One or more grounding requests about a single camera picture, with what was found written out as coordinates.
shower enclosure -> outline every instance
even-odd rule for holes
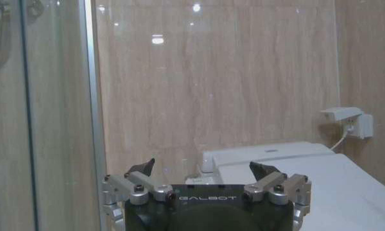
[[[0,0],[0,231],[104,226],[87,8],[90,0]]]

power plug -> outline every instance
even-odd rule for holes
[[[348,132],[351,138],[366,139],[374,137],[374,117],[363,114],[342,121],[343,130]]]

white toilet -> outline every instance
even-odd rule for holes
[[[200,177],[187,184],[251,184],[255,161],[314,183],[303,231],[385,231],[385,186],[322,144],[296,142],[204,152]]]

screw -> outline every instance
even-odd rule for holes
[[[244,192],[244,193],[243,193],[242,198],[243,198],[243,200],[247,201],[247,202],[251,202],[251,201],[252,201],[252,195],[251,195],[248,192]]]
[[[280,185],[280,184],[278,184],[276,186],[275,186],[275,191],[276,192],[284,192],[284,186],[283,185]]]
[[[144,186],[142,185],[142,184],[138,184],[136,186],[135,186],[135,192],[143,192],[144,191]]]

beige wall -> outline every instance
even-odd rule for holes
[[[336,0],[342,104],[375,117],[375,137],[346,154],[385,184],[385,0]]]
[[[334,142],[332,0],[96,2],[110,173],[156,157],[155,176],[183,182],[204,150]]]

